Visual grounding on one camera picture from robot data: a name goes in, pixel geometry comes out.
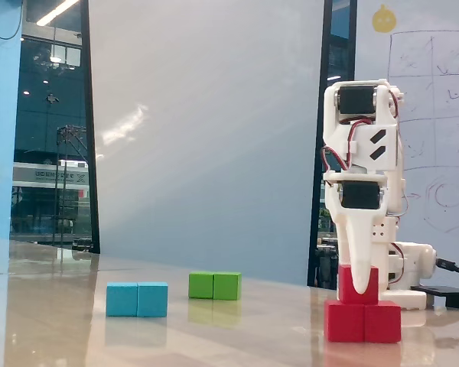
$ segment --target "ceiling light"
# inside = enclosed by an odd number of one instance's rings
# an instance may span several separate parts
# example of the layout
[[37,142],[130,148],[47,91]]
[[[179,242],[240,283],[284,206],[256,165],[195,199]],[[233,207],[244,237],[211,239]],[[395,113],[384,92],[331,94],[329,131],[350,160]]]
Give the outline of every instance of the ceiling light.
[[64,11],[68,10],[69,8],[71,8],[78,1],[79,0],[65,0],[65,2],[62,2],[61,4],[59,4],[51,13],[48,13],[44,17],[39,19],[39,21],[37,21],[36,24],[41,26],[41,27],[46,25],[46,24],[49,24],[58,15],[60,15]]

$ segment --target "red cube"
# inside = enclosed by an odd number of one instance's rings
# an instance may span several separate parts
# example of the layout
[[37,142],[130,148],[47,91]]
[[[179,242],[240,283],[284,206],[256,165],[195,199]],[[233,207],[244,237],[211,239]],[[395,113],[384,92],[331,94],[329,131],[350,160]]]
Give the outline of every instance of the red cube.
[[379,272],[374,266],[370,269],[369,285],[364,294],[358,294],[353,287],[350,265],[340,265],[338,281],[338,297],[343,304],[377,304],[379,301]]
[[364,306],[367,343],[397,343],[401,340],[401,307],[390,300]]
[[324,336],[329,342],[364,342],[364,306],[342,304],[338,300],[324,303]]

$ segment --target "yellow sticker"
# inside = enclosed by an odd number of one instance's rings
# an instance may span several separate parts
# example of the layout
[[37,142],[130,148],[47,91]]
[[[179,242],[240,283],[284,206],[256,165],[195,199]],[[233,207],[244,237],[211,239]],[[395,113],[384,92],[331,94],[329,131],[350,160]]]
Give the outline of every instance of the yellow sticker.
[[385,5],[381,5],[381,9],[376,11],[373,16],[373,27],[376,32],[389,33],[396,26],[395,13],[386,8]]

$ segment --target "red wire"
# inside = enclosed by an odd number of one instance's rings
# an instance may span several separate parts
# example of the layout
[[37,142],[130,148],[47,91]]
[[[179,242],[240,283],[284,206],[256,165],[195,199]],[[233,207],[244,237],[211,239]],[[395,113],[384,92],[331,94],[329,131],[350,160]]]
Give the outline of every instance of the red wire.
[[325,171],[330,170],[330,165],[327,162],[326,151],[329,151],[335,157],[342,170],[347,170],[347,166],[345,165],[345,162],[343,162],[343,159],[340,157],[340,155],[334,149],[325,145],[321,149],[321,160],[325,166]]
[[394,242],[391,242],[391,245],[392,245],[392,247],[394,247],[396,249],[397,252],[399,252],[399,254],[401,255],[402,260],[403,260],[403,265],[401,267],[401,274],[399,275],[399,278],[395,279],[394,281],[390,281],[389,282],[389,284],[394,284],[394,283],[398,283],[399,280],[403,277],[403,275],[405,273],[405,254],[403,253],[403,250],[401,250],[401,248],[397,244],[395,244]]
[[353,138],[353,133],[355,132],[355,129],[358,125],[364,124],[364,125],[371,125],[373,121],[371,119],[360,119],[359,121],[356,121],[352,124],[352,127],[350,128],[349,131],[349,136],[347,138],[347,157],[345,158],[345,164],[347,165],[347,169],[350,168],[352,165],[352,157],[350,153],[350,143]]
[[389,94],[391,95],[392,101],[395,104],[395,115],[393,117],[397,118],[398,117],[398,100],[393,92],[389,91]]

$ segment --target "green cube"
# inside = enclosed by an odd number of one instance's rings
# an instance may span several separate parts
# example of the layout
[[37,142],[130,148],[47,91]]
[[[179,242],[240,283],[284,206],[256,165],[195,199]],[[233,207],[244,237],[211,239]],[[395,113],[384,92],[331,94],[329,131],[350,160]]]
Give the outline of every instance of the green cube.
[[213,298],[214,273],[192,271],[189,274],[189,298]]
[[242,294],[242,273],[214,273],[215,300],[239,300]]

